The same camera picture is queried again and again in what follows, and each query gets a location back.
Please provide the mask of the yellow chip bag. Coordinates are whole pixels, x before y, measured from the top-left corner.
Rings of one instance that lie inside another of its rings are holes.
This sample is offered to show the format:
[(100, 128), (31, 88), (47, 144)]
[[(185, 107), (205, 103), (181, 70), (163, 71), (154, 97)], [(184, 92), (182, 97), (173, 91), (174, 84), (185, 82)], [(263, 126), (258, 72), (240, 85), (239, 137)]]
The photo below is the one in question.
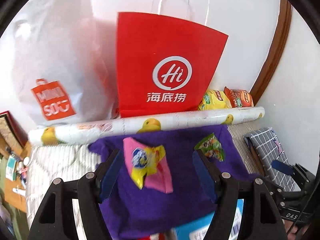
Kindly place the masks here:
[(216, 109), (229, 109), (231, 107), (231, 103), (223, 91), (209, 89), (204, 94), (198, 106), (198, 110), (206, 111)]

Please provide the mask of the brown wooden frame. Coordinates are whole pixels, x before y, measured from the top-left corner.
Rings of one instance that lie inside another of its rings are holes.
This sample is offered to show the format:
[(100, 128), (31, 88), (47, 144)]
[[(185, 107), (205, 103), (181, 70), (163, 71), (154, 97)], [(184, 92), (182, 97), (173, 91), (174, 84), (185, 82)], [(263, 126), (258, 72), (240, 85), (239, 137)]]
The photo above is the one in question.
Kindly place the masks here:
[(282, 57), (292, 19), (292, 5), (288, 0), (280, 0), (279, 14), (274, 36), (267, 54), (267, 58), (259, 75), (250, 90), (253, 103), (256, 105), (268, 87), (279, 61)]

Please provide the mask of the green triangular snack packet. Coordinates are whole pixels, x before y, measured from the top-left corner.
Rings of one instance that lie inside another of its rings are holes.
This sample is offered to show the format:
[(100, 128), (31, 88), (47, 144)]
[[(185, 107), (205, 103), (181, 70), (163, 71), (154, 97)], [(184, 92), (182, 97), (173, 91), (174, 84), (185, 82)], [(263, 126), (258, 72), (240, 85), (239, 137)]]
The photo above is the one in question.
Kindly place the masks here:
[(194, 150), (200, 150), (207, 158), (217, 159), (220, 162), (225, 161), (225, 152), (221, 142), (217, 139), (214, 133), (209, 134), (199, 141)]

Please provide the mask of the orange chip bag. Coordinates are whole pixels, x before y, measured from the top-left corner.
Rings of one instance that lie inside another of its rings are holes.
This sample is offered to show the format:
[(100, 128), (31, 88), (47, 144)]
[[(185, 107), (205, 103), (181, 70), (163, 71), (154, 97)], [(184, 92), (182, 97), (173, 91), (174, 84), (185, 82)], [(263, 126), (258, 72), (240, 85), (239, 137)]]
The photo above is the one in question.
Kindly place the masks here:
[(253, 107), (253, 99), (248, 91), (243, 89), (224, 88), (223, 92), (227, 96), (233, 108)]

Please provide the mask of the patterned dark red box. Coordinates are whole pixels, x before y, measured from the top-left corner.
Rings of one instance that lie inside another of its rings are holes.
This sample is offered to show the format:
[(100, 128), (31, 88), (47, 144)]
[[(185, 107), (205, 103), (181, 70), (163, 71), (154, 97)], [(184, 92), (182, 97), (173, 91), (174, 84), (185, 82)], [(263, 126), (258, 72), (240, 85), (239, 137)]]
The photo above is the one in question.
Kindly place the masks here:
[(1, 153), (7, 154), (5, 148), (10, 147), (20, 155), (27, 143), (27, 134), (16, 122), (9, 111), (1, 113)]

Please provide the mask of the grey checked fabric book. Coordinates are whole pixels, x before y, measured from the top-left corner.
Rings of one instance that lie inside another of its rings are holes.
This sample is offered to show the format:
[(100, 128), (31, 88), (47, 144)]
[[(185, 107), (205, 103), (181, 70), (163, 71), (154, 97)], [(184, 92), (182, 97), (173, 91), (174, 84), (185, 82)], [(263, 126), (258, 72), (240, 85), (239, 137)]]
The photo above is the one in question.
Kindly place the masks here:
[(272, 127), (264, 127), (244, 135), (248, 148), (253, 150), (264, 171), (264, 176), (279, 185), (286, 192), (294, 191), (296, 184), (289, 176), (272, 167), (272, 161), (278, 160), (289, 165), (281, 143)]

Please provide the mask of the striped quilted bed cover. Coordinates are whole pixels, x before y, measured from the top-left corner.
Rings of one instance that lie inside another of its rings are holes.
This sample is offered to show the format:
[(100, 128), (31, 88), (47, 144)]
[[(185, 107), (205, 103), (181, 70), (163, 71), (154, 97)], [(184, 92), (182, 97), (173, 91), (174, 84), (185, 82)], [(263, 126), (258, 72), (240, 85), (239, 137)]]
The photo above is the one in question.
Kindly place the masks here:
[[(173, 192), (139, 189), (122, 166), (110, 198), (101, 213), (114, 239), (139, 239), (168, 231), (204, 217), (215, 210), (193, 166), (193, 150), (204, 137), (214, 134), (225, 151), (217, 163), (221, 171), (239, 180), (252, 180), (258, 173), (244, 135), (259, 129), (257, 121), (135, 134), (148, 146), (162, 145), (172, 177)], [(32, 222), (49, 185), (55, 178), (77, 180), (94, 171), (114, 149), (123, 148), (123, 137), (104, 137), (90, 145), (35, 146), (31, 152), (27, 185), (27, 219)]]

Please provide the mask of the white Miniso plastic bag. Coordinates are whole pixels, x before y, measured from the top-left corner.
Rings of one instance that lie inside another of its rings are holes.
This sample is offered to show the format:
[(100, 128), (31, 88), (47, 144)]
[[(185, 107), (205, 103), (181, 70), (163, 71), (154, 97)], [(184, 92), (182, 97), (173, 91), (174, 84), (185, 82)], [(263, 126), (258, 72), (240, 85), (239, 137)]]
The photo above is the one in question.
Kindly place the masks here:
[(12, 34), (18, 99), (35, 124), (116, 116), (90, 0), (29, 0)]

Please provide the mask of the lemon print rolled mat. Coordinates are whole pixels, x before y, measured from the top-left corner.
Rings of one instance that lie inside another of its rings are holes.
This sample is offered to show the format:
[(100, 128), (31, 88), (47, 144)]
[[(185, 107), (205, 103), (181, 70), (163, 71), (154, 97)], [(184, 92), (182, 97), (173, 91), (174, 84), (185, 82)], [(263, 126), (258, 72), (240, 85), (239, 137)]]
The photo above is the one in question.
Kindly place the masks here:
[(117, 118), (38, 127), (28, 133), (34, 146), (89, 144), (103, 137), (172, 131), (210, 125), (233, 125), (263, 118), (263, 107), (244, 107)]

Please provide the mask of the pink yellow snack packet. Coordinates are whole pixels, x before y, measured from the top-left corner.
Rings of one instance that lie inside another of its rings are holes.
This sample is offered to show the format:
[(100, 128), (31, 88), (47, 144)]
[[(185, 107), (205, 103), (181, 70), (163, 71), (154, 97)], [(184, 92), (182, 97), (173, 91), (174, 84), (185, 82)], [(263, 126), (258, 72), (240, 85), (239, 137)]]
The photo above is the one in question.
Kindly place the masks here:
[(132, 137), (123, 139), (125, 165), (132, 181), (141, 190), (173, 193), (172, 177), (162, 145), (150, 147)]

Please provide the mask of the purple towel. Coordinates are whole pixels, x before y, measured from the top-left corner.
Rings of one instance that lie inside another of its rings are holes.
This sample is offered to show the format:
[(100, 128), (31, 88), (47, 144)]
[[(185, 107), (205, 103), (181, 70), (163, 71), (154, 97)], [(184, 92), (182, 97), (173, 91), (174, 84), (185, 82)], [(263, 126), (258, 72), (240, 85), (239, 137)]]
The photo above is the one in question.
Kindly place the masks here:
[[(125, 163), (111, 196), (100, 206), (114, 239), (139, 239), (165, 232), (215, 210), (193, 166), (194, 147), (210, 134), (217, 137), (225, 152), (224, 161), (216, 162), (220, 171), (238, 180), (253, 180), (254, 175), (247, 171), (225, 125), (105, 137), (89, 145), (89, 150), (99, 154), (102, 161), (115, 149), (124, 155)], [(139, 188), (131, 178), (133, 152), (157, 146), (164, 147), (165, 157), (156, 173), (147, 176)]]

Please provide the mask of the blue tissue pack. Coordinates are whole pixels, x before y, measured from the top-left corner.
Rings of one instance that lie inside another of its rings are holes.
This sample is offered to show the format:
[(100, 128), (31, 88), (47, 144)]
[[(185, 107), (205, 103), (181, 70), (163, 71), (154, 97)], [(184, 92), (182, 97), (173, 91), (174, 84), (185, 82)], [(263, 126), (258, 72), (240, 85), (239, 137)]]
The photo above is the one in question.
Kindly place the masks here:
[(220, 204), (216, 211), (172, 228), (167, 236), (170, 239), (237, 239), (243, 207), (243, 199), (231, 206)]

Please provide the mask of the red paper Haidilao bag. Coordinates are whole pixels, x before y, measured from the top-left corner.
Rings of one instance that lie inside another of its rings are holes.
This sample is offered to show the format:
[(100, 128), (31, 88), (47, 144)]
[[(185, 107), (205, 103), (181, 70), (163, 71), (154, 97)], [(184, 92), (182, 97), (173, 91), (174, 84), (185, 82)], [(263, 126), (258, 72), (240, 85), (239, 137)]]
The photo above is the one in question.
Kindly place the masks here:
[(228, 36), (180, 18), (120, 12), (116, 72), (123, 118), (197, 109)]

